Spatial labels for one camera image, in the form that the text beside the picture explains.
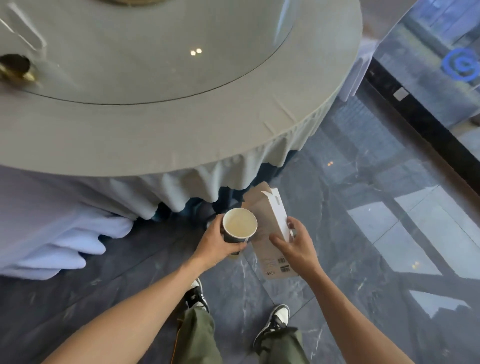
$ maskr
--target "green pants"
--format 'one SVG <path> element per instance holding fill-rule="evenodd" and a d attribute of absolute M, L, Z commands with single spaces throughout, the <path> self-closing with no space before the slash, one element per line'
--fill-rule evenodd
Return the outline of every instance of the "green pants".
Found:
<path fill-rule="evenodd" d="M 172 364 L 221 364 L 213 333 L 215 324 L 201 308 L 187 310 L 177 333 Z M 296 328 L 284 328 L 266 333 L 256 348 L 260 364 L 309 363 L 301 345 L 301 333 Z"/>

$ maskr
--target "forearm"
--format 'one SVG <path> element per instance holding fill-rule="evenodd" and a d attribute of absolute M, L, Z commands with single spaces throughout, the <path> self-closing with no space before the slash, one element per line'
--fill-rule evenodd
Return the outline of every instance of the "forearm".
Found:
<path fill-rule="evenodd" d="M 313 272 L 306 280 L 348 364 L 413 364 L 323 271 Z"/>
<path fill-rule="evenodd" d="M 137 363 L 202 272 L 197 261 L 187 261 L 172 274 L 81 328 L 44 364 Z"/>

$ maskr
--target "shoe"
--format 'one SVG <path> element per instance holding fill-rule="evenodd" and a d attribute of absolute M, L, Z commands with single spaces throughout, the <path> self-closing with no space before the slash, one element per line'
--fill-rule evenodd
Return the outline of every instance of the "shoe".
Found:
<path fill-rule="evenodd" d="M 270 314 L 270 317 L 268 318 L 267 324 L 255 338 L 255 341 L 253 342 L 253 347 L 255 348 L 257 346 L 258 344 L 257 341 L 259 337 L 261 337 L 263 334 L 286 328 L 288 326 L 289 320 L 290 320 L 290 309 L 286 304 L 280 304 L 277 307 L 275 307 L 272 313 Z"/>
<path fill-rule="evenodd" d="M 207 301 L 204 297 L 204 291 L 202 287 L 202 282 L 200 282 L 200 278 L 197 278 L 192 283 L 190 289 L 183 296 L 183 299 L 185 300 L 188 308 L 200 307 L 206 312 L 210 312 Z"/>

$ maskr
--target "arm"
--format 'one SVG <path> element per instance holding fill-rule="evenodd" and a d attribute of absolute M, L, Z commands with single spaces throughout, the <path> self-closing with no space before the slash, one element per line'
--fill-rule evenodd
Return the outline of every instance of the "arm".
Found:
<path fill-rule="evenodd" d="M 293 243 L 286 243 L 275 235 L 270 236 L 270 241 L 315 293 L 345 361 L 348 364 L 413 364 L 325 274 L 305 226 L 294 218 L 288 218 L 288 225 L 297 231 Z"/>
<path fill-rule="evenodd" d="M 44 364 L 137 363 L 193 281 L 247 246 L 224 242 L 220 234 L 222 218 L 217 216 L 193 256 L 179 269 L 82 327 Z"/>

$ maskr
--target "cardboard box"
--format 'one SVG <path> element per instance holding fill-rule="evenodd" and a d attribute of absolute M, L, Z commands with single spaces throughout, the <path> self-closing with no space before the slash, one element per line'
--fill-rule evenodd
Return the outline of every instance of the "cardboard box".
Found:
<path fill-rule="evenodd" d="M 297 277 L 283 254 L 270 242 L 272 233 L 282 236 L 286 242 L 293 240 L 287 225 L 287 213 L 277 188 L 262 182 L 244 196 L 242 208 L 250 210 L 258 221 L 258 229 L 252 237 L 252 245 L 262 271 L 267 279 Z"/>

